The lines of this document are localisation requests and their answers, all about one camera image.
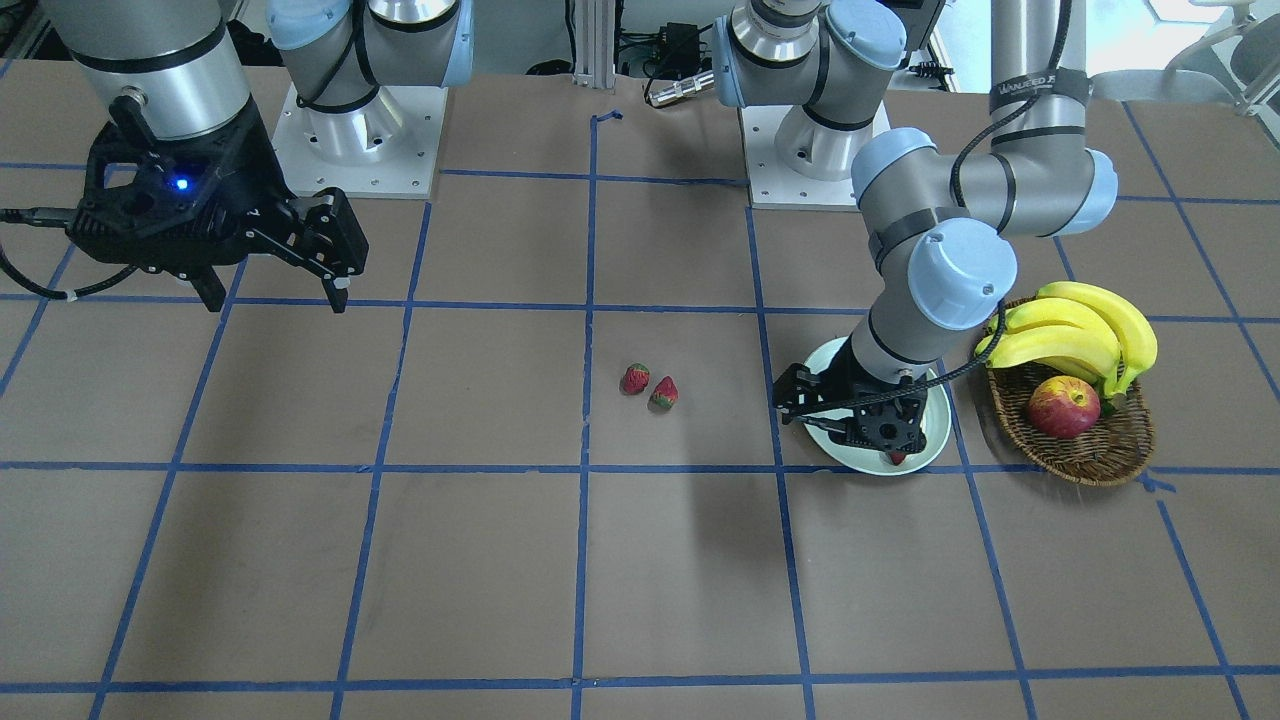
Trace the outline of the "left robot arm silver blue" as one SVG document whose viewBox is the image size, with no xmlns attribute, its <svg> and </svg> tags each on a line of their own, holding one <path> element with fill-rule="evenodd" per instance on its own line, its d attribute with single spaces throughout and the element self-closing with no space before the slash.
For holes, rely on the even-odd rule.
<svg viewBox="0 0 1280 720">
<path fill-rule="evenodd" d="M 1097 227 L 1117 197 L 1110 159 L 1085 143 L 1091 77 L 1082 1 L 997 1 L 989 124 L 942 154 L 923 131 L 874 133 L 908 55 L 900 17 L 878 1 L 740 1 L 713 26 L 719 100 L 786 106 L 786 167 L 849 181 L 884 286 L 827 368 L 774 380 L 783 424 L 837 445 L 918 454 L 925 373 L 996 313 L 1018 260 L 1006 234 Z"/>
</svg>

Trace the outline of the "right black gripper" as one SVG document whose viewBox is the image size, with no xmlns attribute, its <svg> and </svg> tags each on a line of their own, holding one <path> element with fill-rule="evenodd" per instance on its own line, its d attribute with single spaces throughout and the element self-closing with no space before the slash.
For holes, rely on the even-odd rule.
<svg viewBox="0 0 1280 720">
<path fill-rule="evenodd" d="M 330 309 L 347 309 L 369 241 L 347 193 L 294 197 L 253 99 L 223 126 L 161 140 L 137 97 L 109 105 L 90 149 L 84 191 L 67 227 L 99 263 L 186 274 L 210 313 L 227 304 L 216 266 L 271 254 L 321 282 Z"/>
</svg>

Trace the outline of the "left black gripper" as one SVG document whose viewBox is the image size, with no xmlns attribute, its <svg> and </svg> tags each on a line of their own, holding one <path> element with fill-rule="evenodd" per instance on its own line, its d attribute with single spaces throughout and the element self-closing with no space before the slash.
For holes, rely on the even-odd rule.
<svg viewBox="0 0 1280 720">
<path fill-rule="evenodd" d="M 840 448 L 908 456 L 925 450 L 929 392 L 931 379 L 910 370 L 896 380 L 872 375 L 850 341 L 832 340 L 773 380 L 772 405 L 785 425 L 799 421 Z"/>
</svg>

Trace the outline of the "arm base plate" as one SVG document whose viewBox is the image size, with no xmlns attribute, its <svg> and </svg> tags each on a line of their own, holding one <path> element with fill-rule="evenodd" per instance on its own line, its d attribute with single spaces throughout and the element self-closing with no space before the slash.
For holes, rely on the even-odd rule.
<svg viewBox="0 0 1280 720">
<path fill-rule="evenodd" d="M 856 213 L 851 161 L 890 128 L 883 105 L 854 131 L 819 126 L 800 106 L 741 108 L 739 119 L 751 205 L 764 210 Z"/>
<path fill-rule="evenodd" d="M 293 193 L 338 187 L 351 199 L 431 197 L 448 88 L 383 87 L 346 114 L 303 109 L 296 99 L 291 87 L 273 135 Z"/>
</svg>

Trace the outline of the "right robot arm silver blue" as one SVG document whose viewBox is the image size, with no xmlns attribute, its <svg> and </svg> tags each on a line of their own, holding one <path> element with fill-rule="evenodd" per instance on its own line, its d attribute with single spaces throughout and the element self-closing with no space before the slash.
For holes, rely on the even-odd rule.
<svg viewBox="0 0 1280 720">
<path fill-rule="evenodd" d="M 5 215 L 118 266 L 65 301 L 145 272 L 218 313 L 218 269 L 270 255 L 315 275 L 343 313 L 369 258 L 352 197 L 429 196 L 447 92 L 474 72 L 470 1 L 270 1 L 292 94 L 269 132 L 220 3 L 44 10 L 109 113 L 76 208 Z"/>
</svg>

